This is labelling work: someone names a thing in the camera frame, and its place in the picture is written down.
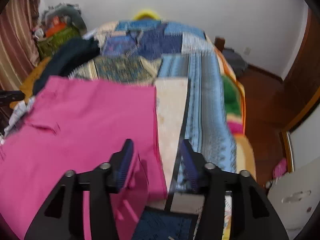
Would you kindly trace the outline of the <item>dark navy folded garment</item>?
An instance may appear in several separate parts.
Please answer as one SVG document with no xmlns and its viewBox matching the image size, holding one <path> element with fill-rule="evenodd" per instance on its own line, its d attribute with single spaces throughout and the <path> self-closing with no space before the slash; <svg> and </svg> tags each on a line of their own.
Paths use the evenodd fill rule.
<svg viewBox="0 0 320 240">
<path fill-rule="evenodd" d="M 99 42 L 93 37 L 89 40 L 74 37 L 63 44 L 53 55 L 40 77 L 33 85 L 33 95 L 38 94 L 50 76 L 67 77 L 75 68 L 100 54 Z"/>
</svg>

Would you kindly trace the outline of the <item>wall socket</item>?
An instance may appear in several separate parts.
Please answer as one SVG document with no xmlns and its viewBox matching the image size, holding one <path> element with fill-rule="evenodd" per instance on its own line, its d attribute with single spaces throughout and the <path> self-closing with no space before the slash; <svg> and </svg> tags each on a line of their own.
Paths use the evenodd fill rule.
<svg viewBox="0 0 320 240">
<path fill-rule="evenodd" d="M 246 47 L 246 48 L 244 49 L 244 55 L 249 55 L 250 52 L 251 52 L 251 49 L 250 49 L 249 47 Z"/>
</svg>

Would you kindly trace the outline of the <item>white plastic chair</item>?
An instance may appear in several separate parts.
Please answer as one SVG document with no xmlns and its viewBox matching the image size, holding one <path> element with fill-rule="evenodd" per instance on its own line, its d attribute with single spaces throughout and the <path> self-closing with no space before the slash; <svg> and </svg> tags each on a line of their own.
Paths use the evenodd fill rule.
<svg viewBox="0 0 320 240">
<path fill-rule="evenodd" d="M 267 197 L 289 239 L 295 239 L 319 203 L 319 158 L 273 180 Z"/>
</svg>

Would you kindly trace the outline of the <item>wooden wardrobe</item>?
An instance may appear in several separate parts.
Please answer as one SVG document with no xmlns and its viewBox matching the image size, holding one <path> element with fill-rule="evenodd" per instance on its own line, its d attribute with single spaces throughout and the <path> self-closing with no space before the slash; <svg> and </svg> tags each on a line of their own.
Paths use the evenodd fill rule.
<svg viewBox="0 0 320 240">
<path fill-rule="evenodd" d="M 289 117 L 286 128 L 296 126 L 319 97 L 319 18 L 308 11 L 308 19 L 297 57 L 284 81 Z"/>
</svg>

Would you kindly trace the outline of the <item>orange floral blanket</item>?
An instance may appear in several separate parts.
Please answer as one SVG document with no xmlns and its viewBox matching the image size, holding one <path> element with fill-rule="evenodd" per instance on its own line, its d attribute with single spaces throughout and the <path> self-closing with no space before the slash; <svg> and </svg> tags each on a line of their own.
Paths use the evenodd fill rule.
<svg viewBox="0 0 320 240">
<path fill-rule="evenodd" d="M 230 64 L 214 46 L 214 41 L 206 36 L 209 43 L 213 45 L 220 68 L 220 76 L 223 86 L 223 99 L 226 123 L 233 139 L 236 149 L 236 171 L 247 170 L 254 179 L 257 178 L 253 148 L 245 136 L 246 130 L 246 101 L 245 89 L 236 79 L 236 75 Z"/>
</svg>

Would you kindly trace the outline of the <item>striped pink curtain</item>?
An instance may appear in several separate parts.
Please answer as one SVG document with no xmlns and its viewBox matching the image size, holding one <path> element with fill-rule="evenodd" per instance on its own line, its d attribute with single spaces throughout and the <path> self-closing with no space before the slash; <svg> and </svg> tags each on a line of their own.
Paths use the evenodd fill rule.
<svg viewBox="0 0 320 240">
<path fill-rule="evenodd" d="M 31 31 L 40 0 L 9 0 L 1 12 L 1 89 L 17 90 L 40 61 Z"/>
</svg>

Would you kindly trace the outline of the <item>pink slipper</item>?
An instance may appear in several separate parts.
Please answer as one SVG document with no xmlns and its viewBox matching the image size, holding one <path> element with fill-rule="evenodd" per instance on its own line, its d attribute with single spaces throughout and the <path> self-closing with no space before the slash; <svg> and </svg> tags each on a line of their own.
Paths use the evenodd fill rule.
<svg viewBox="0 0 320 240">
<path fill-rule="evenodd" d="M 273 168 L 272 177 L 273 179 L 282 177 L 287 172 L 287 161 L 286 158 L 282 158 L 279 163 Z"/>
</svg>

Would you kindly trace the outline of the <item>pink pants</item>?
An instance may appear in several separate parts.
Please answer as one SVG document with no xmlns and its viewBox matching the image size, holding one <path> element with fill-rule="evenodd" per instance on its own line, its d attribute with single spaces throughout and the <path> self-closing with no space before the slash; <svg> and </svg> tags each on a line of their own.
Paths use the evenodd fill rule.
<svg viewBox="0 0 320 240">
<path fill-rule="evenodd" d="M 144 207 L 167 187 L 157 139 L 156 88 L 52 76 L 19 131 L 1 145 L 1 215 L 23 238 L 37 211 L 68 170 L 108 161 L 131 139 L 134 154 L 111 202 L 120 239 L 131 239 Z"/>
</svg>

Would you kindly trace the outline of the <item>wooden nightstand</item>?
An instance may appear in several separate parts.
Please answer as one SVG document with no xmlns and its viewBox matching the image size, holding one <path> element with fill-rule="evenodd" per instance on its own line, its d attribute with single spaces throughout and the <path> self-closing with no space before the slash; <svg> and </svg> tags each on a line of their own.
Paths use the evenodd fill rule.
<svg viewBox="0 0 320 240">
<path fill-rule="evenodd" d="M 217 48 L 218 51 L 223 52 L 225 48 L 225 39 L 223 37 L 215 37 L 214 46 Z"/>
</svg>

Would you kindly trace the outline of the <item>yellow plush pillow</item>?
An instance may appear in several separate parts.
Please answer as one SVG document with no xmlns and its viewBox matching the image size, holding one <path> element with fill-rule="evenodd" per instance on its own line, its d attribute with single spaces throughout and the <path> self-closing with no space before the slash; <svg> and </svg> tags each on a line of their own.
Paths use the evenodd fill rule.
<svg viewBox="0 0 320 240">
<path fill-rule="evenodd" d="M 161 20 L 162 18 L 155 11 L 144 9 L 137 12 L 132 19 L 134 21 L 140 21 L 140 20 Z"/>
</svg>

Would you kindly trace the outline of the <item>patchwork blue bed sheet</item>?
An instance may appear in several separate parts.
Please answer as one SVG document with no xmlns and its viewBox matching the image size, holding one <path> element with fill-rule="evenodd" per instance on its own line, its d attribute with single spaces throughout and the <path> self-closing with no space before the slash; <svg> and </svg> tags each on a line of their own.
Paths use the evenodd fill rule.
<svg viewBox="0 0 320 240">
<path fill-rule="evenodd" d="M 217 56 L 206 33 L 183 23 L 119 21 L 95 29 L 101 53 L 71 79 L 105 79 L 157 90 L 159 151 L 168 197 L 149 202 L 132 239 L 188 239 L 196 232 L 204 198 L 191 188 L 180 141 L 206 161 L 236 171 L 235 141 L 226 123 Z"/>
</svg>

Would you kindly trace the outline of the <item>grey plush toy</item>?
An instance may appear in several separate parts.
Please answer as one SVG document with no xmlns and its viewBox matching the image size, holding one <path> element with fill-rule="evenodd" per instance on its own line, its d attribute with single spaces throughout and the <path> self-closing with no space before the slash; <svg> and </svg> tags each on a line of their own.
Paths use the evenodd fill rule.
<svg viewBox="0 0 320 240">
<path fill-rule="evenodd" d="M 78 4 L 60 3 L 56 6 L 49 6 L 41 17 L 40 22 L 47 25 L 55 16 L 67 18 L 67 24 L 74 25 L 80 31 L 87 31 L 86 24 L 81 16 L 81 9 Z"/>
</svg>

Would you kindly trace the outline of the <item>green storage bag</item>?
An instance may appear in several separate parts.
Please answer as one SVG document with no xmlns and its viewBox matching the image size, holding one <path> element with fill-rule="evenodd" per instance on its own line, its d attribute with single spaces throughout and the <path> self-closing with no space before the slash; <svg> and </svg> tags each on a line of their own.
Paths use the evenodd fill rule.
<svg viewBox="0 0 320 240">
<path fill-rule="evenodd" d="M 74 37 L 80 37 L 78 29 L 75 27 L 66 27 L 51 37 L 36 41 L 40 59 L 52 56 L 64 43 Z"/>
</svg>

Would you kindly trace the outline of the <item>orange box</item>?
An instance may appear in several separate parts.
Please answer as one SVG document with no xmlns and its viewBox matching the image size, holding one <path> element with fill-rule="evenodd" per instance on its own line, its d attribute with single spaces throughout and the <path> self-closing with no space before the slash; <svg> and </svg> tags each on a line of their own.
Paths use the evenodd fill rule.
<svg viewBox="0 0 320 240">
<path fill-rule="evenodd" d="M 67 27 L 67 23 L 64 20 L 60 20 L 59 16 L 54 16 L 48 25 L 48 29 L 45 34 L 47 37 L 53 36 L 55 33 L 58 33 Z"/>
</svg>

